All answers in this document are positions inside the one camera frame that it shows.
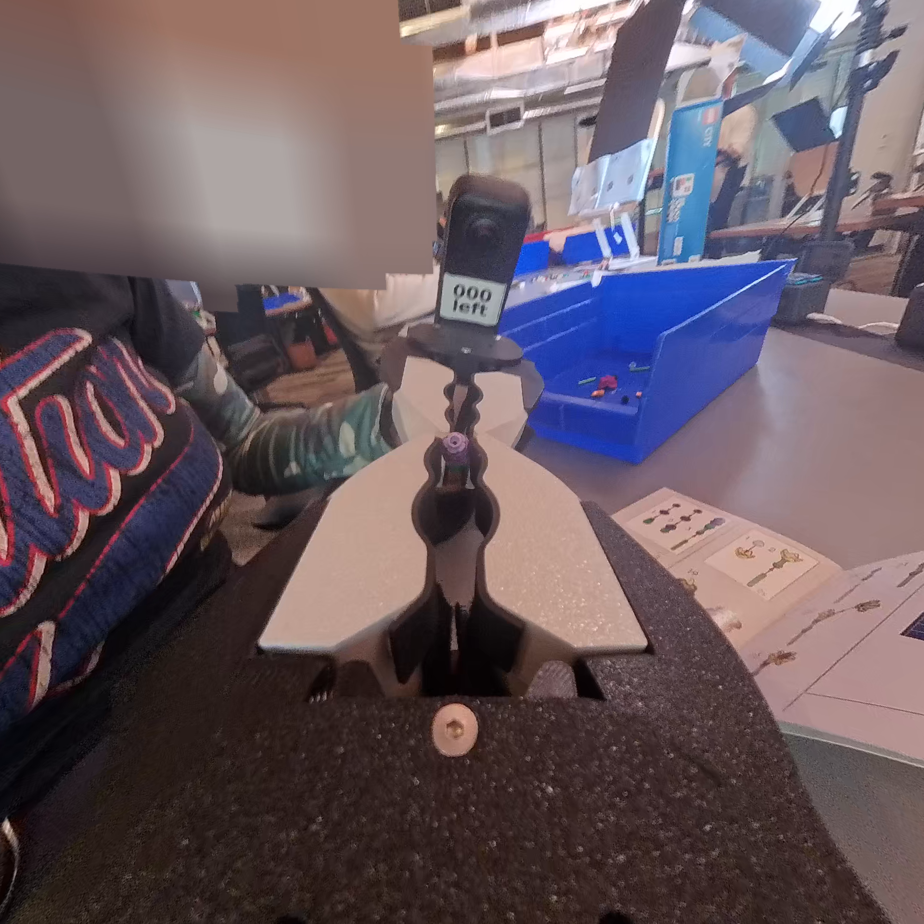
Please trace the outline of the person's dark pants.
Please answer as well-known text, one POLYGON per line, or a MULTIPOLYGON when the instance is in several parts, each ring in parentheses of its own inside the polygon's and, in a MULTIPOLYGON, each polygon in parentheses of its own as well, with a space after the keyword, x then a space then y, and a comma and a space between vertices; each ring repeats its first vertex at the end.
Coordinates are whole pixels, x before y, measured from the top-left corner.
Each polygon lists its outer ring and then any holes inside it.
POLYGON ((2 741, 2 922, 12 922, 105 802, 121 713, 111 688, 72 690, 2 741))

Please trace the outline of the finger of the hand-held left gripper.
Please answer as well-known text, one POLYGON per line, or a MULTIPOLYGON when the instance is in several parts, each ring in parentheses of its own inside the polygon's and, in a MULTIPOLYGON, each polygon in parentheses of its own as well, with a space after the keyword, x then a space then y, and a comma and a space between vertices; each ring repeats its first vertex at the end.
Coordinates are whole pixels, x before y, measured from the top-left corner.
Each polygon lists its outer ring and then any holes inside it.
POLYGON ((514 449, 527 423, 521 379, 509 371, 478 372, 474 375, 478 393, 474 405, 474 437, 488 436, 514 449))
POLYGON ((408 356, 399 387, 392 392, 392 429, 397 447, 426 438, 442 440, 454 431, 456 376, 453 370, 429 358, 408 356))

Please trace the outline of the blue printed carton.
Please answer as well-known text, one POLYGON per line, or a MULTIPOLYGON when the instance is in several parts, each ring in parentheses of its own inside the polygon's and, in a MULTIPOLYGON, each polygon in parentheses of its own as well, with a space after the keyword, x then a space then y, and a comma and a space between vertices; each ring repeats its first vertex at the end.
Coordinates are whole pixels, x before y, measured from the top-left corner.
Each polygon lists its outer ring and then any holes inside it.
POLYGON ((657 258, 660 265, 702 259, 723 100, 677 108, 669 127, 657 258))

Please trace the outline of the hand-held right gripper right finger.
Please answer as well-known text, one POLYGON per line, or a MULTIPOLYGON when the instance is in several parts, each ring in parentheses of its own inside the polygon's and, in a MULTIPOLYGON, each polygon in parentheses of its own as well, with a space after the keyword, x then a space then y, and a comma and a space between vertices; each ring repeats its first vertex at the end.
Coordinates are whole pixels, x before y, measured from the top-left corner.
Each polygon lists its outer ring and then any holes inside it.
POLYGON ((639 654, 648 638, 577 495, 491 435, 472 445, 475 593, 466 643, 526 691, 543 665, 639 654))

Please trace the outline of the grey desk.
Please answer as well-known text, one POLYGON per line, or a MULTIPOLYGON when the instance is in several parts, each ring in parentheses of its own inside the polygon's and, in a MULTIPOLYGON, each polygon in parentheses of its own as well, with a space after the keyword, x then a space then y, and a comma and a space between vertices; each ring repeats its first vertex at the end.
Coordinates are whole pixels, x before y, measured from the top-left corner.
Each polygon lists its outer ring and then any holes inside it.
MULTIPOLYGON (((922 367, 834 324, 761 357, 638 466, 536 438, 527 453, 616 514, 669 488, 844 569, 922 552, 922 367)), ((922 922, 922 767, 785 733, 838 846, 894 922, 922 922)))

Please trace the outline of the pile of toy brick pieces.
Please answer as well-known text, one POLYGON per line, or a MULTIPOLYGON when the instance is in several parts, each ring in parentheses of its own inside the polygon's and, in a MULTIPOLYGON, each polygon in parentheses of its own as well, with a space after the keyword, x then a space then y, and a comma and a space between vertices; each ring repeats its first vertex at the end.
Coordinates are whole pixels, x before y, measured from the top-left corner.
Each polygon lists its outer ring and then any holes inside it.
POLYGON ((592 402, 616 402, 629 406, 641 402, 652 366, 631 362, 618 373, 599 376, 585 376, 576 383, 577 396, 592 402))

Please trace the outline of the person's left forearm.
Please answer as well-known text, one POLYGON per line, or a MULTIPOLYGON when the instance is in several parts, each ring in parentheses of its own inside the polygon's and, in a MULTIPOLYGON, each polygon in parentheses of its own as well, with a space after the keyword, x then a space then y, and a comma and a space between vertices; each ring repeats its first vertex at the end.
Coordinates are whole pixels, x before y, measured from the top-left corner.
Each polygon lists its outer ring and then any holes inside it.
POLYGON ((310 408, 262 410, 205 346, 171 385, 220 446, 232 486, 244 494, 278 496, 346 479, 401 445, 386 385, 310 408))

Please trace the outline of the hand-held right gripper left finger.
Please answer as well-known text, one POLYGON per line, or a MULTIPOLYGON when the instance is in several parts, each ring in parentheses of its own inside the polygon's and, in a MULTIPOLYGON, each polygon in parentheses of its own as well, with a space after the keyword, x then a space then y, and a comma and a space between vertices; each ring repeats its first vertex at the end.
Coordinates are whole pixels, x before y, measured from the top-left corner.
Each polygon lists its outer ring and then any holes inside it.
POLYGON ((260 635, 260 652, 368 665, 383 691, 422 691, 440 627, 420 502, 433 437, 418 437, 329 497, 260 635))

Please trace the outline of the blue storage bin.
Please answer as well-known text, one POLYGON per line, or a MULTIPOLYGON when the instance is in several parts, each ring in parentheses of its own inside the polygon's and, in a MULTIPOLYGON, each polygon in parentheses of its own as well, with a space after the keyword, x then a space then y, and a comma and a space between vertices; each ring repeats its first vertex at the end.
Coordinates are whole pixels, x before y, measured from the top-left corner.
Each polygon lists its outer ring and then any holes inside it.
POLYGON ((608 223, 532 232, 525 236, 514 269, 514 278, 523 278, 558 267, 586 263, 617 265, 639 260, 638 240, 634 227, 627 232, 621 225, 608 223))
POLYGON ((755 366, 792 260, 607 274, 508 302, 500 334, 544 382, 542 439, 639 464, 755 366), (652 366, 641 402, 578 397, 585 376, 652 366))

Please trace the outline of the instruction booklet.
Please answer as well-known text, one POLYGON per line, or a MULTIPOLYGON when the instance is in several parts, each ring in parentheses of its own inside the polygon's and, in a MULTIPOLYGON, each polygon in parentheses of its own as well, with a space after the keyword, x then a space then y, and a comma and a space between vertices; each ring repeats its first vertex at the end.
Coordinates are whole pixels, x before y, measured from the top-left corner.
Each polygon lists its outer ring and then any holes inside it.
POLYGON ((844 569, 669 488, 612 518, 710 615, 784 733, 922 767, 922 552, 844 569))

